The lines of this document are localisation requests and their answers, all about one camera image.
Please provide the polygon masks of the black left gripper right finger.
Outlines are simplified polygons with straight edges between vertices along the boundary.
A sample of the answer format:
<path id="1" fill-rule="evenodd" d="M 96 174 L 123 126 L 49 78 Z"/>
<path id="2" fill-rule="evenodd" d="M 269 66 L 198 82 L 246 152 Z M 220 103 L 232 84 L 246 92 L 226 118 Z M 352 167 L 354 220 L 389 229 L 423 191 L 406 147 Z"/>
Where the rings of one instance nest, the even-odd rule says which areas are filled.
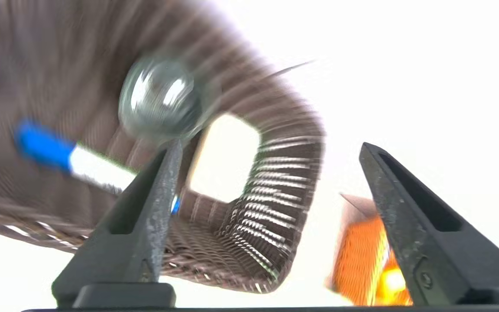
<path id="1" fill-rule="evenodd" d="M 359 160 L 414 304 L 499 305 L 499 247 L 386 150 Z"/>

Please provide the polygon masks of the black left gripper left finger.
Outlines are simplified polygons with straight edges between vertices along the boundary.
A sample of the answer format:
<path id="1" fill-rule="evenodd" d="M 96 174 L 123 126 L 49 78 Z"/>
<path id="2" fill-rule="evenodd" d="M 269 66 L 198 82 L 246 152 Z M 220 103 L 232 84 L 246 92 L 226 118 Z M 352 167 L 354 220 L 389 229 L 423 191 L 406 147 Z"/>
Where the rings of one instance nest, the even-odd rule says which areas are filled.
<path id="1" fill-rule="evenodd" d="M 173 307 L 159 281 L 182 144 L 172 140 L 119 196 L 52 285 L 58 307 Z"/>

